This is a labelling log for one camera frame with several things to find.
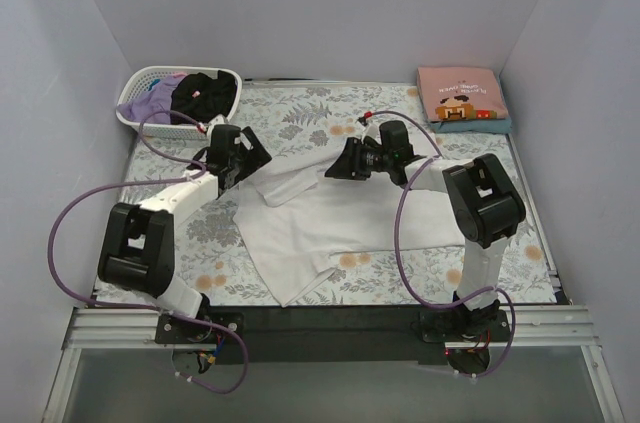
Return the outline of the white t shirt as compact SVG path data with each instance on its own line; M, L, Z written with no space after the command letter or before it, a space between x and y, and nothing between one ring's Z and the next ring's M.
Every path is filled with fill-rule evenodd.
M267 289L288 306L324 282L341 253L391 251L401 222L404 250L461 246L446 194L412 190L385 174L366 181L325 177L337 147L276 156L238 186L234 222Z

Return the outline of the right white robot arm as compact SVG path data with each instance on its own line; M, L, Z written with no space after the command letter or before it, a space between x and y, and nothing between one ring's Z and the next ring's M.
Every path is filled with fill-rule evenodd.
M402 189L394 219L393 246L401 280L409 294L429 309L457 310L452 316L454 332L475 340L489 327L484 311L497 308L507 293L498 287L504 252L526 218L525 204L500 160L484 154L468 162L445 160L440 153L422 156L414 152L405 124L382 123L379 138L350 137L325 176L364 181L373 173L385 173ZM412 190L445 194L458 229L464 237L461 280L448 304L421 298L411 287L402 264L401 218Z

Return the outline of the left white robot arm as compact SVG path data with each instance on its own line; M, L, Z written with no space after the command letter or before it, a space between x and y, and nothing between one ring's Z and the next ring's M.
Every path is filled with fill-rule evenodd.
M208 138L176 183L139 203L112 208L98 263L101 281L182 314L178 330L193 343L211 335L213 320L200 310L204 296L176 273L175 230L272 160L250 127L218 124Z

